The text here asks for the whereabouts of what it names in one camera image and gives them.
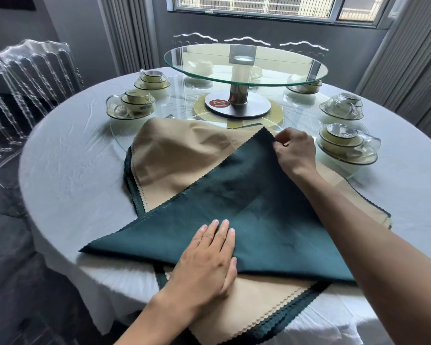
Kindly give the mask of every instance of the cloth napkin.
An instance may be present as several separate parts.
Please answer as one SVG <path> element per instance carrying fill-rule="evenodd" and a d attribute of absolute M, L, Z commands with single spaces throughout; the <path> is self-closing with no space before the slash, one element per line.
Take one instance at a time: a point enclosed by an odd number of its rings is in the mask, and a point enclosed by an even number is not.
<path fill-rule="evenodd" d="M 138 220 L 82 251 L 175 264 L 195 227 L 226 217 L 237 230 L 240 272 L 352 281 L 308 201 L 279 168 L 272 138 L 260 126 L 225 130 L 198 121 L 151 119 L 125 160 L 125 180 Z M 318 170 L 356 206 L 390 225 L 387 213 L 338 174 L 322 165 Z M 289 221 L 301 227 L 291 227 Z M 262 232 L 262 227 L 269 231 Z M 299 234 L 289 236 L 291 232 Z M 262 249 L 260 242 L 269 249 Z M 240 275 L 230 297 L 192 324 L 190 331 L 203 345 L 246 338 L 250 343 L 265 341 L 327 285 Z"/>

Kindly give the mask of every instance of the red oval label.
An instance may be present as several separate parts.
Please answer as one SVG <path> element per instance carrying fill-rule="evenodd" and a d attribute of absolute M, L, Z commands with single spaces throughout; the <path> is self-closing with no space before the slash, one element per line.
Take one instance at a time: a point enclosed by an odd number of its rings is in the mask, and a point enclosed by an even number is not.
<path fill-rule="evenodd" d="M 211 106 L 214 108 L 228 108 L 230 106 L 230 102 L 223 99 L 214 99 L 209 102 Z"/>

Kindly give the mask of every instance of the floor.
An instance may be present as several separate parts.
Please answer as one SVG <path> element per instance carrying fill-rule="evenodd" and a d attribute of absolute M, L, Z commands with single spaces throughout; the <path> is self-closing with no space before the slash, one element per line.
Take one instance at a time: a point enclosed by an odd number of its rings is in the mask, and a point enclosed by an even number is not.
<path fill-rule="evenodd" d="M 11 188 L 0 186 L 0 345 L 113 344 L 125 327 L 101 337 L 76 288 L 35 251 L 18 165 L 19 155 L 0 168 L 0 182 Z"/>

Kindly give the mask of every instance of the curtain fold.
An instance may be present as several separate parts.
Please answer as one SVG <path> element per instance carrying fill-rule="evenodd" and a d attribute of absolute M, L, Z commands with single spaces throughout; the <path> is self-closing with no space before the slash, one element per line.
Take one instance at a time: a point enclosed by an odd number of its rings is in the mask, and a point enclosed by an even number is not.
<path fill-rule="evenodd" d="M 431 0 L 408 0 L 356 92 L 431 136 Z"/>
<path fill-rule="evenodd" d="M 159 67 L 152 0 L 102 0 L 122 75 Z"/>

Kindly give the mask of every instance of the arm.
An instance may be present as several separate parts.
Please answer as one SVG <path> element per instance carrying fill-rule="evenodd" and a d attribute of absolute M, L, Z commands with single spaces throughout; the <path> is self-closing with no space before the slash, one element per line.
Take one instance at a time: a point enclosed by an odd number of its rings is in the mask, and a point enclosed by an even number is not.
<path fill-rule="evenodd" d="M 316 171 L 313 138 L 289 128 L 276 140 L 281 167 L 310 201 L 393 342 L 431 344 L 431 259 L 327 184 Z"/>
<path fill-rule="evenodd" d="M 166 286 L 115 345 L 168 345 L 212 301 L 225 297 L 237 276 L 235 231 L 229 222 L 203 225 L 182 254 Z"/>

